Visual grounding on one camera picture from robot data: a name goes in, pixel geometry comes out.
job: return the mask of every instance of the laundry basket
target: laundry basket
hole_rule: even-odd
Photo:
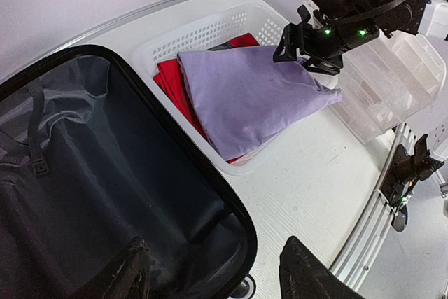
[[[260,45],[275,45],[279,42],[283,28],[287,24],[288,21],[285,18],[267,7],[246,4],[167,32],[134,51],[131,59],[134,69],[201,151],[226,174],[248,174],[260,166],[272,153],[274,143],[278,141],[281,134],[238,161],[232,164],[227,163],[155,84],[153,77],[158,73],[157,65],[175,58],[177,52],[206,50],[245,33],[251,33]]]

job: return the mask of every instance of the red cloth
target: red cloth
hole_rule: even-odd
[[[252,34],[245,34],[238,36],[223,46],[228,48],[239,48],[239,47],[251,47],[259,46],[256,39]],[[188,94],[185,89],[185,84],[183,82],[183,74],[179,67],[177,59],[165,61],[157,65],[159,73],[154,76],[154,81],[159,85],[163,92],[168,96],[168,98],[174,103],[176,108],[188,119],[188,121],[195,127],[195,129],[205,138],[204,130],[197,119],[196,113],[193,106],[190,103]]]

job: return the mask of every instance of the folded purple garment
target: folded purple garment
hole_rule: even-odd
[[[275,48],[178,54],[193,108],[224,160],[342,99],[340,90],[321,85],[299,62],[274,63]]]

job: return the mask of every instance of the table surface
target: table surface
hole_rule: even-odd
[[[131,62],[137,47],[163,32],[247,3],[268,6],[263,0],[187,0],[80,42],[106,46]],[[279,255],[291,235],[330,267],[364,210],[393,142],[388,132],[363,145],[330,109],[285,132],[256,171],[225,176],[258,234],[251,271],[255,298],[280,298]]]

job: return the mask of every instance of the suitcase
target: suitcase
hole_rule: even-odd
[[[107,48],[63,50],[0,85],[0,207],[0,298],[255,292],[242,201]],[[361,298],[295,237],[280,259],[283,299]]]

